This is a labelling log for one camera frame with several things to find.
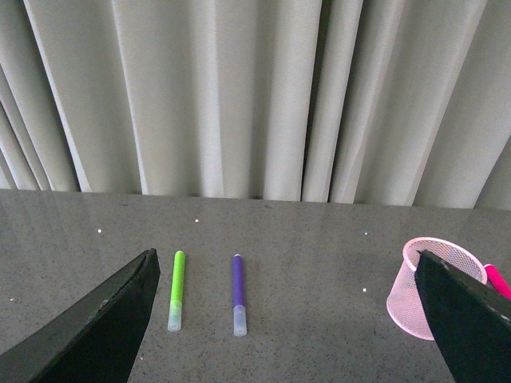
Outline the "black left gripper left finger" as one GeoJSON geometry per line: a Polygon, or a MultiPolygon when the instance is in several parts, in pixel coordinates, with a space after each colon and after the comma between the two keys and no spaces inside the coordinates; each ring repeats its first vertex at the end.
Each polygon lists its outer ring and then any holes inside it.
{"type": "Polygon", "coordinates": [[[157,252],[143,251],[1,356],[3,382],[126,382],[151,317],[157,252]]]}

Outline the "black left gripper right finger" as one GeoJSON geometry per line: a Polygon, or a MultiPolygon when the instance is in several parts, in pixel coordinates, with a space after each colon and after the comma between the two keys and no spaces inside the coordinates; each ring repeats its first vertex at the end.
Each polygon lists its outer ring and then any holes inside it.
{"type": "Polygon", "coordinates": [[[418,295],[453,379],[509,382],[510,300],[435,253],[418,253],[418,295]]]}

